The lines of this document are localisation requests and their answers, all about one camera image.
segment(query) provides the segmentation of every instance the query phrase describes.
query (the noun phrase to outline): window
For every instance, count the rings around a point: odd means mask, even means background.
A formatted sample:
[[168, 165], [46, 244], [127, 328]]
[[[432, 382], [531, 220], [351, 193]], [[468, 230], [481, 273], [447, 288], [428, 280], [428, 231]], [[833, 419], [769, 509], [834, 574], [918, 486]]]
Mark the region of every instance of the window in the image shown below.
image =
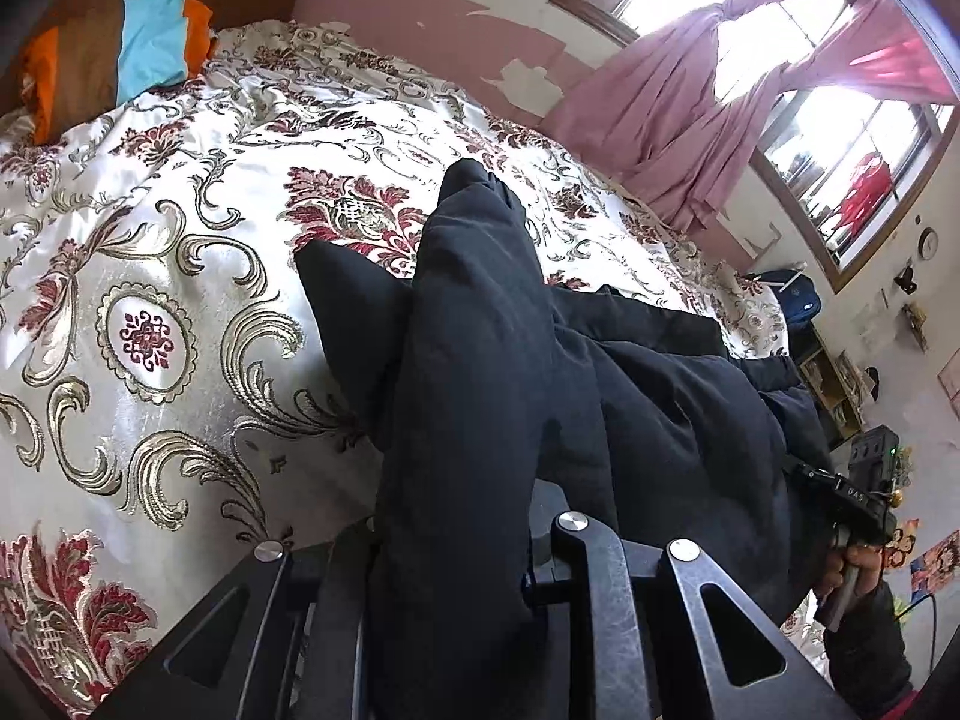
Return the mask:
[[[551, 1], [626, 45], [723, 0]], [[775, 2], [723, 22], [717, 100], [732, 100], [766, 71], [808, 55], [851, 17], [856, 1]], [[800, 228], [834, 290], [904, 218], [957, 125], [953, 113], [950, 106], [875, 100], [843, 87], [788, 92], [778, 100], [751, 165]], [[848, 194], [864, 205], [853, 220], [850, 203], [841, 213]]]

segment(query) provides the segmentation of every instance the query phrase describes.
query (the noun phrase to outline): floral bedspread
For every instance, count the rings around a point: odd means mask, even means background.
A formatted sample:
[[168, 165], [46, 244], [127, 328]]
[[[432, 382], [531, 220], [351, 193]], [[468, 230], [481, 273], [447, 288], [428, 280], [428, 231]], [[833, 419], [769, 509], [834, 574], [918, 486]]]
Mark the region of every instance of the floral bedspread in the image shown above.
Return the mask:
[[556, 143], [342, 35], [265, 22], [205, 75], [54, 146], [0, 121], [0, 646], [86, 717], [253, 543], [371, 510], [378, 456], [323, 365], [292, 252], [410, 276], [445, 168], [528, 212], [545, 278], [786, 345], [769, 290], [711, 266]]

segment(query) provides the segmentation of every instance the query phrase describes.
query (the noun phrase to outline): triangular cutout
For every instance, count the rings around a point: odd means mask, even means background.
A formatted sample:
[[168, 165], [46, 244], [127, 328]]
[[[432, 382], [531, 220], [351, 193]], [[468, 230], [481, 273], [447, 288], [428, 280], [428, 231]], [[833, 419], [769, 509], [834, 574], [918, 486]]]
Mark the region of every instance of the triangular cutout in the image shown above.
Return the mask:
[[167, 670], [205, 688], [216, 688], [249, 600], [246, 587], [236, 587], [224, 597], [167, 661]]
[[744, 688], [786, 668], [781, 656], [740, 608], [716, 584], [700, 588], [710, 625], [731, 685]]

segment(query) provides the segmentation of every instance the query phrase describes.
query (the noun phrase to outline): oval medallion pattern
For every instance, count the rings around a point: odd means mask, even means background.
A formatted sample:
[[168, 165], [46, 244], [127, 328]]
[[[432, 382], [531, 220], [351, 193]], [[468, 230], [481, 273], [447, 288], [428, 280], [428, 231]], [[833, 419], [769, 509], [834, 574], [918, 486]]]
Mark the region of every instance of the oval medallion pattern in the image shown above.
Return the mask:
[[114, 286], [97, 309], [97, 343], [112, 370], [148, 403], [170, 403], [197, 367], [197, 338], [181, 305], [150, 284]]

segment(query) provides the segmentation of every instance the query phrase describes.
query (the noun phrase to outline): curtain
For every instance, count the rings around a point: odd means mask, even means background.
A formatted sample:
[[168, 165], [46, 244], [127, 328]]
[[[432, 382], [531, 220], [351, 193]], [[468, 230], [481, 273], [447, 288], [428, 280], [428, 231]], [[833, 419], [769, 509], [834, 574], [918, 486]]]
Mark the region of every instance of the curtain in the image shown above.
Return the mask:
[[726, 0], [638, 38], [561, 100], [542, 130], [620, 181], [665, 223], [696, 232], [730, 197], [785, 91], [843, 84], [911, 103], [955, 101], [899, 6], [867, 0], [805, 60], [717, 103], [717, 26], [771, 1], [778, 0]]

